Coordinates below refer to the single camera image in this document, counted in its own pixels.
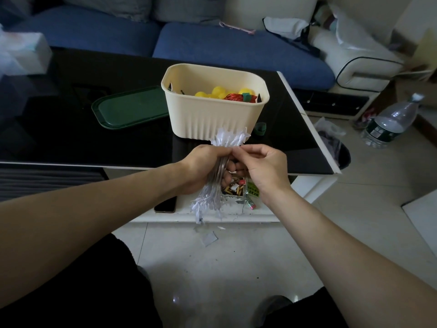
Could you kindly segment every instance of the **blue seat cushion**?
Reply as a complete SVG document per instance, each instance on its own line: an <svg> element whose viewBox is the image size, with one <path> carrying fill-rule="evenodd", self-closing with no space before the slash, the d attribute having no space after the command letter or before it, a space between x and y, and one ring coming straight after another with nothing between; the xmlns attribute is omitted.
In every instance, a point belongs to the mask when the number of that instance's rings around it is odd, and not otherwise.
<svg viewBox="0 0 437 328"><path fill-rule="evenodd" d="M220 26L168 23L153 57L248 69L281 71L292 88L328 90L334 73L322 60L267 31L249 35Z"/></svg>
<svg viewBox="0 0 437 328"><path fill-rule="evenodd" d="M55 47L151 56L160 34L156 22L134 22L75 5L43 11L9 31L42 32Z"/></svg>

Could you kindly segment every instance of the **black pants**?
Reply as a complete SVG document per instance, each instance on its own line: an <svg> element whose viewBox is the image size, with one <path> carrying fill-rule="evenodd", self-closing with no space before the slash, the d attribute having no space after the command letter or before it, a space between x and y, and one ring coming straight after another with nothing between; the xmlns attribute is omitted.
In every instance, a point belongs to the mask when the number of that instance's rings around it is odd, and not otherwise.
<svg viewBox="0 0 437 328"><path fill-rule="evenodd" d="M20 322L139 322L162 327L152 287L128 247L109 234L44 285L0 309L0 319ZM347 327L325 288L269 314L263 327Z"/></svg>

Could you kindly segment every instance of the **beige plastic basket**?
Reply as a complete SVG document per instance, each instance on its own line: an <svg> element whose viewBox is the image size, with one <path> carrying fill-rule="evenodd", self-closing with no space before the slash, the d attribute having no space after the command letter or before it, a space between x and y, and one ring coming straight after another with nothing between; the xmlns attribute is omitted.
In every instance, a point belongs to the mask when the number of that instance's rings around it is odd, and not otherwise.
<svg viewBox="0 0 437 328"><path fill-rule="evenodd" d="M247 87L261 96L259 103L195 97L199 91L211 93L216 86L238 92ZM178 137L210 140L219 128L251 133L269 101L264 80L250 72L194 64L170 66L161 82L166 94L171 127Z"/></svg>

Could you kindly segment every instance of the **clear plastic scrap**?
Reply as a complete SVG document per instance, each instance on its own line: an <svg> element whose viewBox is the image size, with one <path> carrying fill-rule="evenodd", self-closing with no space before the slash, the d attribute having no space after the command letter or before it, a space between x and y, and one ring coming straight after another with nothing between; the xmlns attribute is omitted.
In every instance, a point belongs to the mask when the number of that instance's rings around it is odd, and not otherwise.
<svg viewBox="0 0 437 328"><path fill-rule="evenodd" d="M237 133L220 128L218 129L216 137L211 139L211 144L224 147L240 146L249 137L250 135L247 133L247 128ZM216 166L208 175L205 186L191 205L191 211L196 214L196 223L198 224L202 223L202 215L208 209L216 211L220 216L220 209L225 201L221 193L221 179L228 161L228 156L217 160Z"/></svg>

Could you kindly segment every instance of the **gray pillow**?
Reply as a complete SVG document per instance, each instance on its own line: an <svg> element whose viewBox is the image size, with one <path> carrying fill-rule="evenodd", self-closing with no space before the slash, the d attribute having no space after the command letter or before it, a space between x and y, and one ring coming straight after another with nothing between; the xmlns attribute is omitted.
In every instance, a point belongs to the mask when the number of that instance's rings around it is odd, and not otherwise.
<svg viewBox="0 0 437 328"><path fill-rule="evenodd" d="M152 17L161 22L218 24L226 0L154 0Z"/></svg>
<svg viewBox="0 0 437 328"><path fill-rule="evenodd" d="M152 0L64 0L65 3L103 11L136 22L147 22Z"/></svg>

